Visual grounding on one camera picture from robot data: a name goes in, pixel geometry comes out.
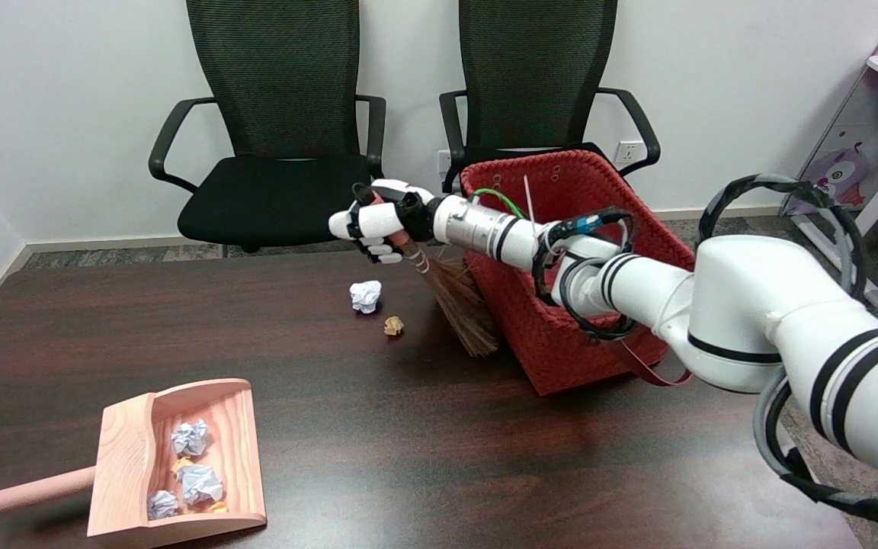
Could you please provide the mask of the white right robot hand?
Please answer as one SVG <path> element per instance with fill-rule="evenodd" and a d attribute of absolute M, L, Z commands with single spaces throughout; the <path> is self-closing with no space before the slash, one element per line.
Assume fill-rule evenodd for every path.
<path fill-rule="evenodd" d="M 391 236 L 404 232 L 415 242 L 435 238 L 435 212 L 443 197 L 394 178 L 377 178 L 352 187 L 355 202 L 332 214 L 328 230 L 337 239 L 356 241 L 373 263 L 399 263 L 403 254 Z"/>

